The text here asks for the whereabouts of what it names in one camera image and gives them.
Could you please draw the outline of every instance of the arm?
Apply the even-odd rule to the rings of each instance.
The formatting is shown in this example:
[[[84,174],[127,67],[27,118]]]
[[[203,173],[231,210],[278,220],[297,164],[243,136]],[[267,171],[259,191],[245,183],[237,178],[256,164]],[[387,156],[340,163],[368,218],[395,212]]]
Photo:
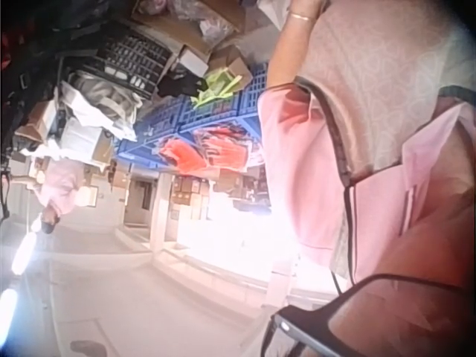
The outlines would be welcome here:
[[[269,62],[268,88],[294,81],[306,58],[312,29],[325,3],[325,0],[292,0],[290,14]],[[293,17],[291,13],[309,20]]]

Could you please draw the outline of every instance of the black strap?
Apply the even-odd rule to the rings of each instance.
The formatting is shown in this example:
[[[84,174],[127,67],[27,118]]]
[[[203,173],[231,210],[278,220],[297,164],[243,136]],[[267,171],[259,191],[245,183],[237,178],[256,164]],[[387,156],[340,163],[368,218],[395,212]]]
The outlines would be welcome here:
[[[309,93],[313,94],[314,97],[318,100],[321,105],[322,112],[324,114],[324,119],[326,121],[327,127],[329,128],[329,134],[331,137],[332,145],[334,146],[335,160],[337,163],[338,173],[341,178],[342,184],[344,186],[344,208],[346,211],[347,217],[347,227],[348,227],[348,236],[347,236],[347,261],[349,269],[350,282],[355,285],[353,278],[353,215],[352,215],[352,205],[350,197],[350,188],[353,186],[352,174],[350,172],[349,164],[347,162],[347,157],[344,150],[344,141],[341,137],[341,132],[335,121],[334,114],[330,108],[329,102],[327,101],[326,95],[321,91],[320,88],[305,80],[301,77],[296,78],[296,84],[301,88],[307,90]]]
[[[335,276],[334,271],[331,271],[330,274],[332,275],[332,281],[334,281],[335,290],[337,290],[337,293],[339,295],[342,295],[342,290],[341,290],[341,287],[339,286],[339,282],[337,281],[337,277]]]

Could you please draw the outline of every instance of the person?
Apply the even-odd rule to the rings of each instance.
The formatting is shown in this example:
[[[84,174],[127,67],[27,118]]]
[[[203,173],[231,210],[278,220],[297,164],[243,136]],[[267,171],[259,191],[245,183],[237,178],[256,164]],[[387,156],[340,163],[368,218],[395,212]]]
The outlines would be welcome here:
[[[12,176],[10,182],[33,188],[44,206],[41,214],[42,231],[51,234],[61,216],[70,213],[75,206],[83,205],[80,197],[87,190],[87,187],[82,186],[83,177],[83,163],[62,158],[58,161],[50,160],[43,184],[30,176]]]
[[[425,284],[375,280],[325,321],[330,332],[363,356],[474,356],[474,200],[474,190],[453,195],[393,241],[373,272],[444,284],[461,294]],[[314,323],[319,326],[322,321]],[[321,354],[306,347],[288,356]]]
[[[437,1],[291,1],[258,113],[273,212],[303,254],[357,283],[474,189],[474,49]]]

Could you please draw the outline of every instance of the plastic bag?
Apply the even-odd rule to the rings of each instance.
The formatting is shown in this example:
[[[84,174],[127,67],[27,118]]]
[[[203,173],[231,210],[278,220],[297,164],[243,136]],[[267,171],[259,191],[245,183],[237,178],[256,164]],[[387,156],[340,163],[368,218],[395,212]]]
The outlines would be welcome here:
[[[167,0],[169,11],[180,20],[198,21],[203,40],[212,47],[218,45],[234,31],[233,27],[196,0]]]
[[[261,144],[238,126],[197,129],[193,133],[209,166],[245,172],[264,163]]]
[[[183,175],[207,167],[203,157],[191,145],[180,139],[167,140],[161,147],[156,147],[152,153],[160,154],[168,161],[172,161]]]
[[[167,9],[167,0],[142,0],[138,11],[144,15],[160,15]]]

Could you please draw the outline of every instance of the window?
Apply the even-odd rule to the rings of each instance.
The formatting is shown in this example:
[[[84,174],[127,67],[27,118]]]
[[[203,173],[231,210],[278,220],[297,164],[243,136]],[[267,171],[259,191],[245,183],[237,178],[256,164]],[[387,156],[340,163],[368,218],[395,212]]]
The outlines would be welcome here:
[[[144,197],[142,198],[142,209],[150,210],[150,202],[152,201],[152,184],[150,182],[142,182],[144,188]]]

